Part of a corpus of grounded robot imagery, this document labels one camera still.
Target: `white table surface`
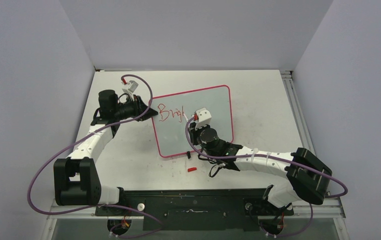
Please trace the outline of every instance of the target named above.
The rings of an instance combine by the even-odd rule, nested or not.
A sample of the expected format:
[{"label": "white table surface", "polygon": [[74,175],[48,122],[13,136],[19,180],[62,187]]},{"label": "white table surface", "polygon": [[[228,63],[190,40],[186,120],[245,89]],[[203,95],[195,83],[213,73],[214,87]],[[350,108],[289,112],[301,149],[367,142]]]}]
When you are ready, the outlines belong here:
[{"label": "white table surface", "polygon": [[[96,72],[77,139],[84,137],[89,129],[93,114],[99,107],[98,93],[113,89],[120,95],[121,76],[124,74],[135,74],[145,79],[154,97],[228,85],[235,144],[268,152],[294,152],[302,146],[278,70]],[[149,91],[146,86],[132,77],[127,80],[139,82],[135,94],[147,103]],[[185,155],[162,158],[150,120],[121,125],[96,162],[101,184],[123,187],[125,190],[265,188],[284,181],[265,173],[227,169],[210,178],[208,172],[211,166],[206,161],[198,160],[195,153],[191,159]],[[197,167],[197,170],[187,172],[191,167]]]}]

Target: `black mounting plate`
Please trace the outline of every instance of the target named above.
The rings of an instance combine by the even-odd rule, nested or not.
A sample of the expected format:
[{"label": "black mounting plate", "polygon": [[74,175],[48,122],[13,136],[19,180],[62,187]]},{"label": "black mounting plate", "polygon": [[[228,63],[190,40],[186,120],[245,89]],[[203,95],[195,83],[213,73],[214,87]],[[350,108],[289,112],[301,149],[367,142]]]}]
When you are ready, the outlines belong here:
[{"label": "black mounting plate", "polygon": [[[215,190],[157,190],[124,191],[128,205],[134,209],[143,203],[144,211],[164,223],[163,230],[226,230],[243,229],[259,231],[245,209],[246,203],[252,203],[252,215],[276,216],[280,210],[263,201],[265,188],[257,189],[215,189]],[[123,216],[123,211],[110,207],[97,207],[96,216]],[[293,215],[293,210],[285,210],[285,215]],[[160,226],[154,220],[145,217],[143,230],[150,231]]]}]

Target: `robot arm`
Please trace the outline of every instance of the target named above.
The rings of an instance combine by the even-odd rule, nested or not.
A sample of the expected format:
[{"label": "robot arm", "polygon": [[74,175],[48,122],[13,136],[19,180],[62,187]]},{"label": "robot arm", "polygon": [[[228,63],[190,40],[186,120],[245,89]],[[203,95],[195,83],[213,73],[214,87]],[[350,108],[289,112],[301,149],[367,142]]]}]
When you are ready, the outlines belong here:
[{"label": "robot arm", "polygon": [[[127,95],[126,102],[119,102],[114,90],[104,90],[99,93],[99,108],[93,115],[93,121],[87,134],[91,137],[77,146],[66,158],[57,159],[53,165],[55,201],[58,205],[97,205],[116,204],[119,202],[121,189],[101,185],[95,163],[105,146],[114,138],[119,125],[101,127],[141,115],[146,106],[141,97],[133,92],[138,84],[129,81],[123,91]],[[158,114],[149,109],[144,116],[137,119],[145,121]]]},{"label": "robot arm", "polygon": [[[298,148],[296,152],[285,153],[266,152],[226,142],[218,137],[215,129],[210,127],[211,114],[205,108],[195,112],[194,120],[195,122],[192,122],[188,129],[190,141],[194,146],[200,145],[209,156],[249,155],[249,157],[222,159],[223,168],[235,171],[263,172],[287,180],[283,184],[269,186],[263,196],[263,199],[276,208],[282,208],[298,200],[315,205],[323,204],[329,185],[328,179],[289,163],[269,158],[275,156],[297,162],[331,176],[332,171],[307,149]],[[266,157],[254,156],[255,154],[262,154]]]}]

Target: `white wall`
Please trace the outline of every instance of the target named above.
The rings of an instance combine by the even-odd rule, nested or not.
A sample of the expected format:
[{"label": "white wall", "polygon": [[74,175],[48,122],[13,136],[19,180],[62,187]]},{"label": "white wall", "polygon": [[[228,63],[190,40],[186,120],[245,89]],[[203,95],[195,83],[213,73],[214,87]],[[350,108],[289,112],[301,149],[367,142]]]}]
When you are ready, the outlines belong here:
[{"label": "white wall", "polygon": [[[69,144],[93,66],[57,0],[0,1],[0,239],[39,239],[46,216],[27,204],[37,169]],[[48,209],[52,169],[32,195]]]},{"label": "white wall", "polygon": [[60,0],[98,69],[297,65],[332,0]]},{"label": "white wall", "polygon": [[293,77],[351,239],[381,239],[381,1],[334,0]]}]

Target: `cable clip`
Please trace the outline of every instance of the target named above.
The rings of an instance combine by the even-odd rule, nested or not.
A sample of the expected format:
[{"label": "cable clip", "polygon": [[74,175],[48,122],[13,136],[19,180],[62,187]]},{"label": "cable clip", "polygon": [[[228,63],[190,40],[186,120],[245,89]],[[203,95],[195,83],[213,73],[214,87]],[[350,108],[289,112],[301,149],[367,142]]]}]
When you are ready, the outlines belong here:
[{"label": "cable clip", "polygon": [[254,148],[254,149],[252,150],[251,164],[254,163],[254,156],[255,156],[256,153],[258,153],[258,148]]},{"label": "cable clip", "polygon": [[268,163],[269,163],[269,157],[270,157],[270,155],[271,155],[272,153],[269,151],[269,152],[267,152],[267,156],[265,157],[265,166],[267,167],[267,169],[270,171],[270,173],[271,174],[273,174],[274,175],[274,173],[272,172],[272,170],[268,167],[269,165],[268,165]]},{"label": "cable clip", "polygon": [[265,157],[265,165],[267,166],[267,163],[269,162],[269,157],[270,157],[270,155],[272,155],[272,153],[269,151],[269,152],[267,152],[266,155],[267,156]]}]

